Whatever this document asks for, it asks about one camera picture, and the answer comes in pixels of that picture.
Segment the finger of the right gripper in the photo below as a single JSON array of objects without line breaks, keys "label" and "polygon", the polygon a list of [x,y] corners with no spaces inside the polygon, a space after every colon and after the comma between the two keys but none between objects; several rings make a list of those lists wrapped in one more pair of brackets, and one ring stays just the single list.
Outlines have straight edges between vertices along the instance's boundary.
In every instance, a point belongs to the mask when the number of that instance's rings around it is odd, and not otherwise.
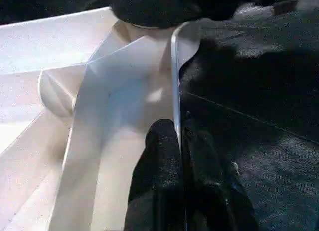
[{"label": "finger of the right gripper", "polygon": [[238,6],[239,0],[110,0],[119,20],[159,29],[201,18],[227,20]]}]

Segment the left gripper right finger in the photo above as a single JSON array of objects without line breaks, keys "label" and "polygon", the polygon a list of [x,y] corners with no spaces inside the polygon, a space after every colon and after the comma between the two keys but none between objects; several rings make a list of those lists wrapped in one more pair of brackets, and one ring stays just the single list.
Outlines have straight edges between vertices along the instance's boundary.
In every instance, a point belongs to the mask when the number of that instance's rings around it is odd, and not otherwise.
[{"label": "left gripper right finger", "polygon": [[188,229],[259,230],[236,164],[217,150],[207,129],[194,118],[186,118],[181,127],[181,141]]}]

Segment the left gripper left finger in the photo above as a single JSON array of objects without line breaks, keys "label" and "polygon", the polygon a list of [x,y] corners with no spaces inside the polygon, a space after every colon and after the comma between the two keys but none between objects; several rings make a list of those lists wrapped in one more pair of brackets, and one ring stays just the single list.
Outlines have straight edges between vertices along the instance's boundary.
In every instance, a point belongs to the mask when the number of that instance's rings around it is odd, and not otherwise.
[{"label": "left gripper left finger", "polygon": [[126,231],[182,231],[184,179],[177,134],[169,119],[155,121],[133,170]]}]

